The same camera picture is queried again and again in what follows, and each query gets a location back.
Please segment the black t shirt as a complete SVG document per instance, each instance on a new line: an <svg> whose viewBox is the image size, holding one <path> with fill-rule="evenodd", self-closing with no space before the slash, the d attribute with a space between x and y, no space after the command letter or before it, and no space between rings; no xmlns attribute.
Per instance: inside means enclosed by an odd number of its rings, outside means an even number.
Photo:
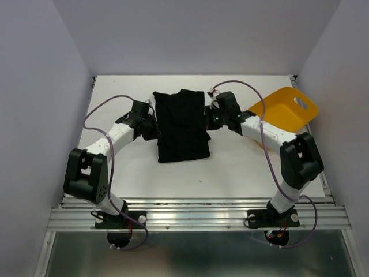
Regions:
<svg viewBox="0 0 369 277"><path fill-rule="evenodd" d="M184 162L210 157L205 124L205 95L181 89L175 94L154 92L155 112L161 136L158 162Z"/></svg>

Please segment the yellow plastic basket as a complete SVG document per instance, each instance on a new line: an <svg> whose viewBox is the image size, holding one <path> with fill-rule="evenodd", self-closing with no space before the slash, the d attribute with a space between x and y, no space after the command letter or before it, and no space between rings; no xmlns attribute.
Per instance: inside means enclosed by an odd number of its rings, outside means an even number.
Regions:
<svg viewBox="0 0 369 277"><path fill-rule="evenodd" d="M287 132L301 131L318 115L315 103L292 87L282 87L263 100L264 120Z"/></svg>

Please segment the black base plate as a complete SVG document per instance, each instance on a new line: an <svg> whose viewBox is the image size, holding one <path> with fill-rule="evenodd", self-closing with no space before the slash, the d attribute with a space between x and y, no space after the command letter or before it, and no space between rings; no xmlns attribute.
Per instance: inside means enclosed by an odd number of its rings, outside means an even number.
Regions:
<svg viewBox="0 0 369 277"><path fill-rule="evenodd" d="M136 223L132 223L121 215L110 215L103 211L97 211L95 217L95 229L108 230L108 229L144 229ZM140 216L146 218L147 212L143 210L128 211L128 216L139 222Z"/></svg>
<svg viewBox="0 0 369 277"><path fill-rule="evenodd" d="M247 217L243 220L243 223L250 229L277 229L285 226L300 226L297 210L293 208L281 214L271 209L248 210Z"/></svg>

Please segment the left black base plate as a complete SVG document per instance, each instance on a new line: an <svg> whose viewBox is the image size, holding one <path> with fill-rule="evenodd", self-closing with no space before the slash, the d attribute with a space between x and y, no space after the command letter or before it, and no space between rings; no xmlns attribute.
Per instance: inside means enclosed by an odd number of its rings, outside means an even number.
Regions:
<svg viewBox="0 0 369 277"><path fill-rule="evenodd" d="M121 215L110 215L103 211L97 211L95 217L95 229L108 230L108 229L144 229L136 223L132 223ZM128 211L128 216L139 222L140 216L146 218L147 212L143 210Z"/></svg>

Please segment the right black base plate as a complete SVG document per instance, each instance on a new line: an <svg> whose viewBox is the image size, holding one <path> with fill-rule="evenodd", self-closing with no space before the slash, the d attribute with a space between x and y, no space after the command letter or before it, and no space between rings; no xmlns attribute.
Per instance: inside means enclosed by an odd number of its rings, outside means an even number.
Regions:
<svg viewBox="0 0 369 277"><path fill-rule="evenodd" d="M243 223L250 229L277 229L285 226L300 226L297 210L293 208L281 214L271 209L248 210L247 217L243 220Z"/></svg>

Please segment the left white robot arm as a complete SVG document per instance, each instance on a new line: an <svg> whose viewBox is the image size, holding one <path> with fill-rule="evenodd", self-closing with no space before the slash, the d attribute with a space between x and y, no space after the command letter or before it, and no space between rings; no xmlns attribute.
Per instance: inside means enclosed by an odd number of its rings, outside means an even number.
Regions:
<svg viewBox="0 0 369 277"><path fill-rule="evenodd" d="M129 220L144 228L145 216L139 215L138 219L129 216L127 202L111 193L111 185L115 155L138 137L150 141L161 134L151 102L133 100L131 110L118 118L107 132L95 127L84 128L95 130L102 137L88 147L75 148L69 153L64 193L101 210L104 215L96 215L96 219L104 221L108 216L115 227L123 227Z"/></svg>

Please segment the aluminium mounting rail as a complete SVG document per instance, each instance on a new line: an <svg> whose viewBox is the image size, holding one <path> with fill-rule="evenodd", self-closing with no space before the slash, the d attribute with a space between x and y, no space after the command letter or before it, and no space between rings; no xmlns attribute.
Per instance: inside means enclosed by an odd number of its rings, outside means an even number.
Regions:
<svg viewBox="0 0 369 277"><path fill-rule="evenodd" d="M247 211L266 207L266 198L127 198L130 211L147 211L150 232L174 231L251 231L243 225ZM351 229L345 207L334 203L331 196L314 199L318 210L318 230ZM295 206L301 226L309 230L314 223L314 210L307 200ZM47 231L102 231L95 228L90 215L92 206L82 200L65 196L62 204L51 211Z"/></svg>

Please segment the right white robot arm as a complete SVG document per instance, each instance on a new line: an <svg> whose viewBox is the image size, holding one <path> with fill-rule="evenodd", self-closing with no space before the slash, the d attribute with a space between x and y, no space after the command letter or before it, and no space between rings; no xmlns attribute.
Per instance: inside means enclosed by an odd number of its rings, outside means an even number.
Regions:
<svg viewBox="0 0 369 277"><path fill-rule="evenodd" d="M306 198L305 188L315 180L324 165L313 136L307 132L297 134L284 130L266 121L268 98L259 101L261 112L242 111L232 92L209 93L210 105L205 107L206 126L217 130L227 126L229 130L260 143L272 170L268 151L280 157L282 181L276 182L277 193L267 203L265 209L251 212L248 217L251 228L276 227L282 222L299 225L295 204Z"/></svg>

